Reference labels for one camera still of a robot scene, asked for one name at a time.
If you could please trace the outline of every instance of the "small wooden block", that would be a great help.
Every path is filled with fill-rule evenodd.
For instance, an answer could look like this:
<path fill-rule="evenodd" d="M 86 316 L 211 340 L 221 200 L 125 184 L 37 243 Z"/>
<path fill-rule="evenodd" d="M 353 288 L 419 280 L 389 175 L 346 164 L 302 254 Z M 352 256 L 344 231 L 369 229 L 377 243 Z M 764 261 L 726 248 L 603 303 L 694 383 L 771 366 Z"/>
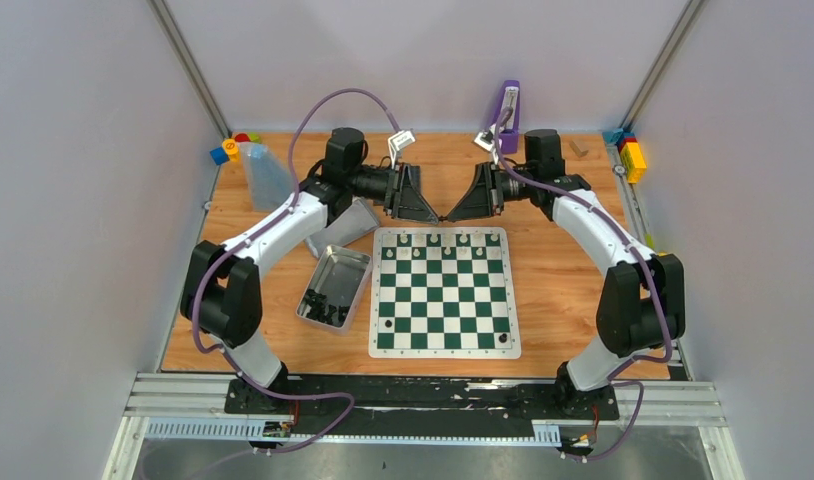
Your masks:
<path fill-rule="evenodd" d="M 574 140 L 572 140 L 571 142 L 569 142 L 569 146 L 570 146 L 570 147 L 572 147 L 572 151 L 573 151 L 573 152 L 575 152 L 575 155 L 577 155 L 577 156 L 578 156 L 578 158 L 583 157 L 583 156 L 585 156 L 587 153 L 589 153 L 589 150 L 581 150 L 581 148 L 580 148 L 580 147 L 578 147 L 578 144 L 577 144 L 577 143 L 575 143 L 575 141 L 574 141 Z"/>

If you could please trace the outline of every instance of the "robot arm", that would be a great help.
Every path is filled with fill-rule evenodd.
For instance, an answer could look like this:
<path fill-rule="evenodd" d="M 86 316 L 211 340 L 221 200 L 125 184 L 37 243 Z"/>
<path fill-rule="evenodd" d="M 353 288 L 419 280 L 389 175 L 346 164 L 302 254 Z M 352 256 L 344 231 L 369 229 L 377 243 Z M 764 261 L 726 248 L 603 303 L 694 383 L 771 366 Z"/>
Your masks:
<path fill-rule="evenodd" d="M 271 385 L 284 369 L 259 334 L 263 316 L 260 280 L 281 258 L 336 220 L 351 205 L 354 195 L 382 201 L 385 212 L 393 218 L 438 222 L 436 213 L 414 186 L 411 175 L 418 167 L 405 163 L 395 168 L 362 165 L 367 149 L 359 130 L 334 130 L 325 158 L 299 185 L 294 207 L 291 208 L 290 197 L 242 234 L 222 245 L 203 241 L 192 252 L 180 313 L 191 319 L 194 308 L 199 308 L 199 328 L 220 343 L 237 367 L 260 385 Z M 254 232 L 277 217 L 281 217 L 278 223 L 253 238 Z M 201 304 L 194 305 L 196 291 L 207 270 L 226 252 L 243 243 L 209 279 Z M 224 285 L 219 279 L 226 280 Z"/>
<path fill-rule="evenodd" d="M 560 156 L 560 136 L 555 130 L 525 134 L 526 163 L 514 170 L 523 177 L 570 192 L 604 211 L 589 184 L 579 175 L 566 175 Z M 495 162 L 476 166 L 471 188 L 448 214 L 449 221 L 500 215 L 505 202 L 528 199 L 543 214 L 566 230 L 593 260 L 604 277 L 596 314 L 598 336 L 578 356 L 562 364 L 558 383 L 564 403 L 586 403 L 587 392 L 606 387 L 610 374 L 629 358 L 658 348 L 663 335 L 650 296 L 641 297 L 645 284 L 639 261 L 629 249 L 635 247 L 654 274 L 655 285 L 666 314 L 670 336 L 684 333 L 683 267 L 674 255 L 658 256 L 622 230 L 631 243 L 626 247 L 619 235 L 592 210 L 569 197 L 531 187 L 513 179 Z"/>

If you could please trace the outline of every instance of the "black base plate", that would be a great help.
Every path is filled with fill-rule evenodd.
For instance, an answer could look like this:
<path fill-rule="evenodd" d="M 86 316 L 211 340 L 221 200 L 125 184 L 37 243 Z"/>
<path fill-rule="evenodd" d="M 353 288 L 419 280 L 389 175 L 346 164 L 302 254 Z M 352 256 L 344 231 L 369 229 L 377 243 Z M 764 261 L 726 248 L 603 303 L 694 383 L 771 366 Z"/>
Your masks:
<path fill-rule="evenodd" d="M 333 434 L 341 435 L 530 437 L 532 419 L 593 419 L 591 409 L 578 412 L 558 409 L 553 401 L 556 389 L 553 383 L 470 388 L 470 385 L 492 381 L 492 378 L 303 375 L 289 377 L 280 392 L 294 395 L 349 392 L 354 395 L 355 407 L 367 408 L 354 408 L 332 430 Z M 300 402 L 298 425 L 292 431 L 319 432 L 342 412 L 345 402 L 342 399 Z M 619 418 L 612 391 L 596 406 L 602 420 Z M 399 410 L 369 410 L 368 407 Z M 241 379 L 230 382 L 225 403 L 227 413 L 291 414 L 294 409 L 294 402 L 270 399 Z"/>

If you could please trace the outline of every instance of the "metal tray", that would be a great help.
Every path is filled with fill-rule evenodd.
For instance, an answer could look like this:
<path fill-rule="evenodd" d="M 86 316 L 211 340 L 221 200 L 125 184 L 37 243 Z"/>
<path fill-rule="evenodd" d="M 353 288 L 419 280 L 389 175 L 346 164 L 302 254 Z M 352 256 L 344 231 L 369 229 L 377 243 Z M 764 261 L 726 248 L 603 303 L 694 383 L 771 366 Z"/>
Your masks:
<path fill-rule="evenodd" d="M 301 303 L 295 311 L 299 318 L 316 327 L 333 333 L 345 335 L 354 323 L 360 299 L 363 298 L 366 283 L 372 273 L 372 257 L 365 253 L 355 252 L 336 245 L 328 245 L 319 258 L 305 293 L 312 289 L 316 293 L 327 295 L 327 304 L 336 307 L 350 307 L 345 322 L 340 327 L 328 325 L 308 318 L 310 306 L 302 296 Z"/>
<path fill-rule="evenodd" d="M 374 232 L 380 227 L 380 219 L 362 198 L 355 198 L 351 206 L 330 226 L 316 232 L 304 241 L 316 258 L 321 258 L 328 245 L 344 247 Z"/>

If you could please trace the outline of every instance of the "pile of black chess pieces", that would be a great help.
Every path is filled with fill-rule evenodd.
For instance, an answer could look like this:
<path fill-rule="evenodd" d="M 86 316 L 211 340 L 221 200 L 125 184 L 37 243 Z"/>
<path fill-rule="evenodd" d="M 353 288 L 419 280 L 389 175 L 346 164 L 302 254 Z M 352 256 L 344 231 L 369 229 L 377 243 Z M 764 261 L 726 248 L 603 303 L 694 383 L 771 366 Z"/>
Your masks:
<path fill-rule="evenodd" d="M 312 288 L 308 288 L 304 293 L 304 302 L 310 306 L 307 318 L 324 323 L 336 328 L 345 324 L 345 317 L 351 307 L 337 307 L 327 304 L 327 295 L 316 293 Z"/>

